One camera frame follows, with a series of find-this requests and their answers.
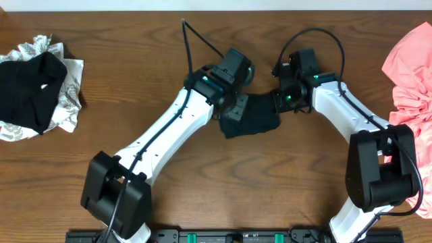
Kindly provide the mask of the black shirt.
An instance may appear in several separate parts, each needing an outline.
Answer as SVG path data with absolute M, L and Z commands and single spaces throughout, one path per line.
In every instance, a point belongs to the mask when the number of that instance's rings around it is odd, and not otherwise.
M 278 128 L 280 123 L 271 93 L 249 94 L 240 121 L 223 116 L 219 119 L 226 138 L 265 133 Z

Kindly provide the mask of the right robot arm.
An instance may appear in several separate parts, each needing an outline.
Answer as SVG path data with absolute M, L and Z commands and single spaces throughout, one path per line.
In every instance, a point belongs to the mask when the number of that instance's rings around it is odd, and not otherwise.
M 280 83 L 275 102 L 283 110 L 315 110 L 348 142 L 348 199 L 329 222 L 335 242 L 358 242 L 382 216 L 403 217 L 419 208 L 393 210 L 407 198 L 423 200 L 414 134 L 408 126 L 375 117 L 340 77 L 320 72 L 315 64 L 278 63 L 272 74 Z

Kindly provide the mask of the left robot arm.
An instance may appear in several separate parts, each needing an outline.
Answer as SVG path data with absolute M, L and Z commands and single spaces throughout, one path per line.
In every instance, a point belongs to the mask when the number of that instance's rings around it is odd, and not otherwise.
M 235 122 L 248 100 L 240 92 L 254 66 L 205 65 L 186 76 L 168 110 L 142 135 L 113 156 L 90 161 L 80 204 L 106 225 L 93 242 L 146 242 L 151 231 L 152 187 L 177 150 L 214 114 Z

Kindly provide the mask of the pink garment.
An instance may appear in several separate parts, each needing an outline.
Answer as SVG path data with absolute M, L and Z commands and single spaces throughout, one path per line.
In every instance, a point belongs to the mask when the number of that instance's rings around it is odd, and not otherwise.
M 406 34 L 390 51 L 381 70 L 395 84 L 392 125 L 406 124 L 414 133 L 416 160 L 424 196 L 416 213 L 431 218 L 431 24 Z

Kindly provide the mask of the white leaf-patterned cloth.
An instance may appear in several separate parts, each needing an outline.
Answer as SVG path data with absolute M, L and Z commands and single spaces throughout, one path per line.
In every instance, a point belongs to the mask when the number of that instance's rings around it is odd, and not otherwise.
M 33 38 L 33 43 L 19 44 L 17 49 L 1 56 L 4 61 L 28 61 L 44 52 L 54 54 L 67 68 L 67 76 L 58 96 L 58 104 L 54 110 L 49 127 L 43 132 L 60 127 L 66 132 L 73 132 L 78 123 L 78 112 L 82 106 L 79 93 L 82 83 L 84 62 L 81 59 L 69 59 L 65 57 L 63 43 L 51 42 L 50 36 L 38 35 Z M 13 125 L 1 121 L 1 139 L 8 142 L 16 142 L 26 138 L 41 135 L 30 128 Z

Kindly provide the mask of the black folded garment on left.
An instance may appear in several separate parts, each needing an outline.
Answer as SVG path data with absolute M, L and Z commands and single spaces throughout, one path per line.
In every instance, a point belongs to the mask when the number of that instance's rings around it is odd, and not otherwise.
M 2 62 L 1 121 L 43 134 L 67 74 L 66 66 L 49 52 L 28 61 Z

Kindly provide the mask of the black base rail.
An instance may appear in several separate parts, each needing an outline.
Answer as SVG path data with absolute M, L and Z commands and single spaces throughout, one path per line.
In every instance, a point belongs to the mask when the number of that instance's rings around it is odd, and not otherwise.
M 68 232 L 66 243 L 103 242 L 104 232 Z M 148 240 L 126 240 L 125 242 L 146 243 L 318 243 L 336 242 L 329 232 L 322 229 L 292 228 L 287 232 L 222 232 L 222 231 L 182 231 L 164 229 L 155 231 Z M 368 231 L 358 242 L 403 243 L 402 231 L 384 229 Z

